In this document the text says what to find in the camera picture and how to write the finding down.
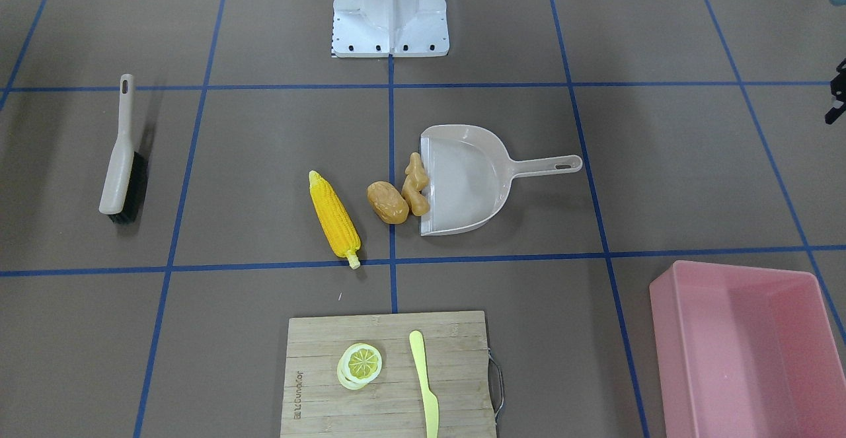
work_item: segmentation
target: hand brush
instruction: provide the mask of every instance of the hand brush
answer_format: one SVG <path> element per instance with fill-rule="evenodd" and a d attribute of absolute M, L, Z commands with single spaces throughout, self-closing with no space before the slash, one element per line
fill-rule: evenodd
<path fill-rule="evenodd" d="M 141 195 L 147 181 L 147 162 L 132 146 L 132 100 L 135 95 L 135 77 L 120 77 L 118 104 L 118 139 L 112 148 L 106 182 L 100 197 L 100 213 L 108 215 L 114 223 L 135 221 Z"/>

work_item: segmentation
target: dustpan handle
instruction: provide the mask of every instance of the dustpan handle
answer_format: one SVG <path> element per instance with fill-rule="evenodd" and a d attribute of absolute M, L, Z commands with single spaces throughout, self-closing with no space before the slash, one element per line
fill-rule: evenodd
<path fill-rule="evenodd" d="M 581 170 L 582 161 L 578 155 L 547 157 L 532 161 L 514 161 L 515 177 L 552 176 Z"/>

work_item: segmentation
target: cutting board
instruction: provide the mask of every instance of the cutting board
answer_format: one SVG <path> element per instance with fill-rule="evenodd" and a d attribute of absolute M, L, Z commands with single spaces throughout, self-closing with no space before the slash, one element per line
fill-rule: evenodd
<path fill-rule="evenodd" d="M 439 438 L 496 438 L 484 311 L 420 312 L 288 322 L 281 438 L 421 438 L 426 419 L 408 344 L 426 342 L 429 388 L 438 397 Z M 361 390 L 338 383 L 336 366 L 356 342 L 379 349 L 381 374 Z"/>

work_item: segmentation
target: ginger root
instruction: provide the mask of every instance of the ginger root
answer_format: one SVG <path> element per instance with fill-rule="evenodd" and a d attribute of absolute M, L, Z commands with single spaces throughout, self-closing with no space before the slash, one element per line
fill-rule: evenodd
<path fill-rule="evenodd" d="M 388 182 L 373 182 L 367 188 L 367 200 L 386 224 L 398 225 L 408 218 L 408 204 Z"/>
<path fill-rule="evenodd" d="M 421 216 L 429 212 L 429 201 L 420 194 L 429 185 L 429 176 L 423 168 L 423 160 L 417 152 L 411 153 L 408 167 L 405 168 L 405 182 L 403 182 L 403 198 L 411 206 L 411 213 Z"/>

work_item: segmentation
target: yellow knife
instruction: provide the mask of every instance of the yellow knife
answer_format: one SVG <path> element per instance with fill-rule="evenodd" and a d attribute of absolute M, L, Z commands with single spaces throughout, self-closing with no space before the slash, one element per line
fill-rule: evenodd
<path fill-rule="evenodd" d="M 420 393 L 423 395 L 423 413 L 426 414 L 426 438 L 438 438 L 438 398 L 429 390 L 429 372 L 426 371 L 426 345 L 423 344 L 423 334 L 419 330 L 412 330 L 408 335 L 411 343 L 411 355 L 414 356 L 414 366 L 417 368 L 417 378 L 420 379 Z"/>

